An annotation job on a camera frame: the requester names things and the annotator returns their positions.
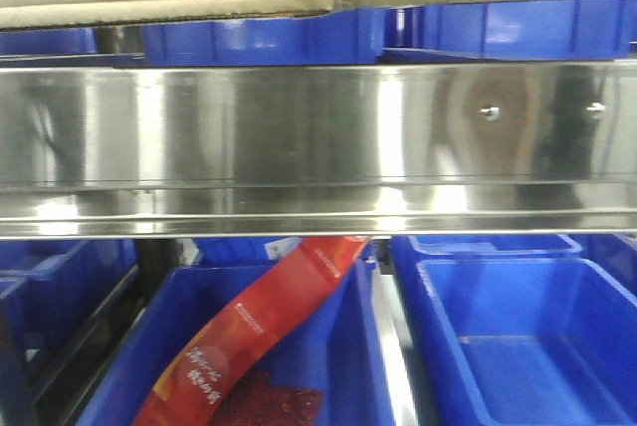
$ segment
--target stainless steel shelf rail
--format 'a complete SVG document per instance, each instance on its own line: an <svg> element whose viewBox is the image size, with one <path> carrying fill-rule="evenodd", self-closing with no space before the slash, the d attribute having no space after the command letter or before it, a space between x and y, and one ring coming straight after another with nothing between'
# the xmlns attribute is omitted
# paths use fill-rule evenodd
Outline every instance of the stainless steel shelf rail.
<svg viewBox="0 0 637 426"><path fill-rule="evenodd" d="M637 64L0 70L0 238L637 229Z"/></svg>

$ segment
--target red snack food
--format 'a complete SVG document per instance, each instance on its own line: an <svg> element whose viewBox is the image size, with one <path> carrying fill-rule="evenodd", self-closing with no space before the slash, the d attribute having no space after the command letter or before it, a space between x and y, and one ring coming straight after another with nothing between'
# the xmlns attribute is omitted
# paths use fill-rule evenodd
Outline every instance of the red snack food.
<svg viewBox="0 0 637 426"><path fill-rule="evenodd" d="M322 392L273 386L269 376L253 370L239 380L209 426L313 426Z"/></svg>
<svg viewBox="0 0 637 426"><path fill-rule="evenodd" d="M246 371L335 290L366 241L305 238L188 342L133 425L205 426Z"/></svg>

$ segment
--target red snack package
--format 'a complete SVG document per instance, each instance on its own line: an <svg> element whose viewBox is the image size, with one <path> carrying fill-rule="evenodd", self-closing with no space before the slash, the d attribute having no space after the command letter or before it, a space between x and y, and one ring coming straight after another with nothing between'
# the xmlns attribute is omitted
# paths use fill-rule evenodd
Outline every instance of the red snack package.
<svg viewBox="0 0 637 426"><path fill-rule="evenodd" d="M205 426L235 383L336 289L366 237L307 237L199 330L134 426Z"/></svg>

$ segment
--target empty blue bin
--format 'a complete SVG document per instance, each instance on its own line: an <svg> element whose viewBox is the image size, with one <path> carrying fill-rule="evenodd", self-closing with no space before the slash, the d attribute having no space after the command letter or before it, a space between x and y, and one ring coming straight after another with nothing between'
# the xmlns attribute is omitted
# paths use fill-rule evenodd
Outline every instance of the empty blue bin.
<svg viewBox="0 0 637 426"><path fill-rule="evenodd" d="M323 392L316 426L394 424L370 303L372 266L357 261L334 294L256 365L272 373L274 384ZM174 355L268 268L176 269L78 424L128 426Z"/></svg>
<svg viewBox="0 0 637 426"><path fill-rule="evenodd" d="M636 6L635 0L540 0L390 10L386 45L497 60L624 58Z"/></svg>
<svg viewBox="0 0 637 426"><path fill-rule="evenodd" d="M211 237L193 239L207 264L260 264L279 260L294 249L300 237Z"/></svg>
<svg viewBox="0 0 637 426"><path fill-rule="evenodd" d="M582 259L397 274L445 424L634 425L637 301Z"/></svg>
<svg viewBox="0 0 637 426"><path fill-rule="evenodd" d="M571 236L592 260L637 295L637 241L625 235L580 234Z"/></svg>
<svg viewBox="0 0 637 426"><path fill-rule="evenodd" d="M0 55L83 55L96 50L91 28L0 33Z"/></svg>
<svg viewBox="0 0 637 426"><path fill-rule="evenodd" d="M55 349L127 271L131 241L0 243L0 277L27 280L26 347Z"/></svg>
<svg viewBox="0 0 637 426"><path fill-rule="evenodd" d="M384 48L384 10L150 25L142 35L154 66L374 63Z"/></svg>
<svg viewBox="0 0 637 426"><path fill-rule="evenodd" d="M397 262L462 257L579 257L581 246L567 235L398 235L391 239Z"/></svg>
<svg viewBox="0 0 637 426"><path fill-rule="evenodd" d="M25 359L24 351L27 343L28 299L27 281L17 278L0 278L0 303L7 326L13 334L14 343Z"/></svg>

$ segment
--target screw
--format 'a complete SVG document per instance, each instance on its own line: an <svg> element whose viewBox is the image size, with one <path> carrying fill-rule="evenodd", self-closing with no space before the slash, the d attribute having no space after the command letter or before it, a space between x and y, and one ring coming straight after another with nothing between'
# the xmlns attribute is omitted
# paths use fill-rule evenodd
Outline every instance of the screw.
<svg viewBox="0 0 637 426"><path fill-rule="evenodd" d="M593 119L599 119L606 112L606 106L602 103L593 103L586 107L586 112L588 112Z"/></svg>
<svg viewBox="0 0 637 426"><path fill-rule="evenodd" d="M500 108L497 106L485 106L480 109L480 114L486 120L496 120L500 117Z"/></svg>

